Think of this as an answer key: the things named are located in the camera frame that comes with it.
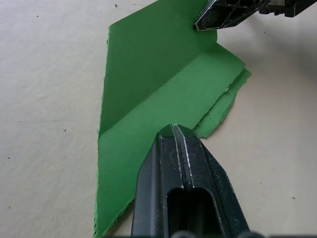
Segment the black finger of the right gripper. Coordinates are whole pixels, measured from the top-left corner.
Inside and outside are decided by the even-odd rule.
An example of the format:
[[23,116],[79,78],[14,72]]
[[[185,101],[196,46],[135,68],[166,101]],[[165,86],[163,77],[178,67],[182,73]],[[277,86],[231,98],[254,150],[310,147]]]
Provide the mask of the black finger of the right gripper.
[[193,26],[197,31],[234,27],[268,3],[268,0],[209,0]]

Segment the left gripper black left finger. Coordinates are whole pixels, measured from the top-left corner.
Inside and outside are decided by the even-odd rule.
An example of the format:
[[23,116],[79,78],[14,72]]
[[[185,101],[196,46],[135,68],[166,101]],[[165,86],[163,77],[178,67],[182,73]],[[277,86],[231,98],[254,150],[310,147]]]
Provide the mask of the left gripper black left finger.
[[167,125],[155,136],[137,176],[133,236],[167,236],[168,195],[192,189],[192,172],[186,138],[192,130]]

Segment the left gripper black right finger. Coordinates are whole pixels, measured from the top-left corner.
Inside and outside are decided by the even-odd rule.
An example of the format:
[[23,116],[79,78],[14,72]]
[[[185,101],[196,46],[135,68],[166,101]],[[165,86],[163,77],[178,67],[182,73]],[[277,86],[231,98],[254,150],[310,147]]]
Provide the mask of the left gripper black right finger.
[[194,131],[173,127],[187,194],[187,230],[198,236],[239,236],[250,231],[226,171]]

